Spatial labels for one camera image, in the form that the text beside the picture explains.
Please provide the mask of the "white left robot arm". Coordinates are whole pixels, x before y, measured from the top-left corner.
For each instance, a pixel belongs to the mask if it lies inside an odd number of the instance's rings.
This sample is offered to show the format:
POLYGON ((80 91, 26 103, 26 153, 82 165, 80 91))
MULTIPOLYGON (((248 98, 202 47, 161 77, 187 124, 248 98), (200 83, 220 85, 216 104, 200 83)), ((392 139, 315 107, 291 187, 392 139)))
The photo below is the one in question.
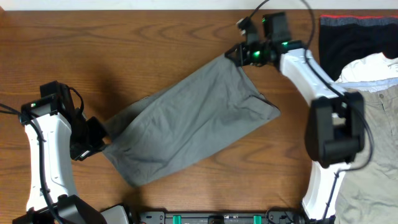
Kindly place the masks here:
POLYGON ((30 144, 31 186, 27 213, 13 223, 129 223, 122 205, 99 212, 77 195, 67 114, 56 93, 21 108, 30 144))

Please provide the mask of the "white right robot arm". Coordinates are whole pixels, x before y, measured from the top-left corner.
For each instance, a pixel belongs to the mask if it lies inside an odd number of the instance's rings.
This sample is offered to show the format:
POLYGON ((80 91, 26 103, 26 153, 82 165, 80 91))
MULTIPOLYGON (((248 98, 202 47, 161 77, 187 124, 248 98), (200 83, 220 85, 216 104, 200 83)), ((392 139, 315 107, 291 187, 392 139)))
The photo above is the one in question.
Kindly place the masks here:
POLYGON ((308 103, 304 140, 312 169, 302 211, 292 221, 333 223, 342 180, 347 172, 355 170, 351 164, 364 149, 365 134, 369 132, 364 120, 364 98, 336 86, 308 47, 300 40, 292 40, 284 19, 264 18, 262 24, 265 40, 259 38, 250 18, 241 19, 237 27, 246 40, 225 55, 239 67, 275 66, 308 103))

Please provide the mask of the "grey shorts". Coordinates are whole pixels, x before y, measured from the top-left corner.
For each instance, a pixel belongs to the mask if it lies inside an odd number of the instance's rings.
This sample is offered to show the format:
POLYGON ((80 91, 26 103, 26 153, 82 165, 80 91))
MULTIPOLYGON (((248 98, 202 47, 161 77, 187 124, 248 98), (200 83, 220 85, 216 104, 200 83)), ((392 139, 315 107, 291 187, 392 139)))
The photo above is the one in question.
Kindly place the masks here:
POLYGON ((219 56, 107 120, 111 142, 103 152, 138 187, 212 156, 279 115, 242 68, 219 56))

